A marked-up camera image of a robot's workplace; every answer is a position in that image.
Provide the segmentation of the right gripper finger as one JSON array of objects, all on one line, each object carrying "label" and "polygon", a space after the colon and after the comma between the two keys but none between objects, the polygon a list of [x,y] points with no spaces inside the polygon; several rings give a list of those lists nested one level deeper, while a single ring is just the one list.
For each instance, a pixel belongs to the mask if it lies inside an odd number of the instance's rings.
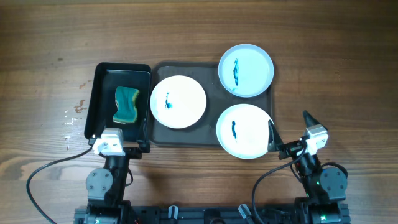
[{"label": "right gripper finger", "polygon": [[268,128],[269,128],[269,140],[267,150],[269,152],[277,152],[280,151],[280,148],[284,145],[282,139],[277,132],[274,123],[269,120],[268,121]]},{"label": "right gripper finger", "polygon": [[327,128],[316,120],[307,110],[303,111],[303,118],[307,129],[323,128],[327,130]]}]

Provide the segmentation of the white plate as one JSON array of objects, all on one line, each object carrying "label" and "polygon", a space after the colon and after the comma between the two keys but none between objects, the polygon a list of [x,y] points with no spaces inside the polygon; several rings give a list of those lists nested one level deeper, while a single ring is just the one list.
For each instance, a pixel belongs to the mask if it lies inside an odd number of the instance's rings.
[{"label": "white plate", "polygon": [[150,96],[150,110],[164,126],[174,129],[195,124],[206,110],[203,87],[193,78],[174,75],[160,81]]},{"label": "white plate", "polygon": [[250,104],[230,106],[216,123],[216,136],[222,148],[240,159],[256,159],[268,152],[271,117]]}]

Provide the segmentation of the green yellow sponge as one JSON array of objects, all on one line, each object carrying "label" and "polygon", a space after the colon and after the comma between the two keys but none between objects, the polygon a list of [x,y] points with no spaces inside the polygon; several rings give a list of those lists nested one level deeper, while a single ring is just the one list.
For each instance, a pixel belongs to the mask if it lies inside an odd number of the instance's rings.
[{"label": "green yellow sponge", "polygon": [[136,99],[139,90],[124,86],[118,86],[115,91],[116,113],[113,115],[114,123],[135,123],[138,117]]}]

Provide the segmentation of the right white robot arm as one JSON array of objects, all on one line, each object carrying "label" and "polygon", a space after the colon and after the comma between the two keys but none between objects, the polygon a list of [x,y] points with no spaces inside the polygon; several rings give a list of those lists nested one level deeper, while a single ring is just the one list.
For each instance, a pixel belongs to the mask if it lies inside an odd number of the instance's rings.
[{"label": "right white robot arm", "polygon": [[317,151],[324,148],[329,138],[328,129],[309,112],[303,112],[306,129],[294,142],[284,143],[275,126],[269,122],[269,146],[279,153],[279,159],[291,158],[294,176],[303,185],[306,196],[293,204],[270,205],[262,215],[267,223],[350,223],[346,199],[348,171],[335,162],[322,164]]}]

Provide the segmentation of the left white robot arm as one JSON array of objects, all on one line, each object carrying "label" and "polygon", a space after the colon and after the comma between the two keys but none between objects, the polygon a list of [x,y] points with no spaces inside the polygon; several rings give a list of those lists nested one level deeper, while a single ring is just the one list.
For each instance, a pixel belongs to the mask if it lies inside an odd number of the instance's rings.
[{"label": "left white robot arm", "polygon": [[127,176],[131,175],[129,161],[141,159],[143,153],[150,152],[148,140],[138,140],[137,147],[127,148],[124,156],[104,156],[105,164],[95,169],[86,178],[88,205],[76,211],[75,223],[140,223],[130,201],[124,200],[125,188],[129,185]]}]

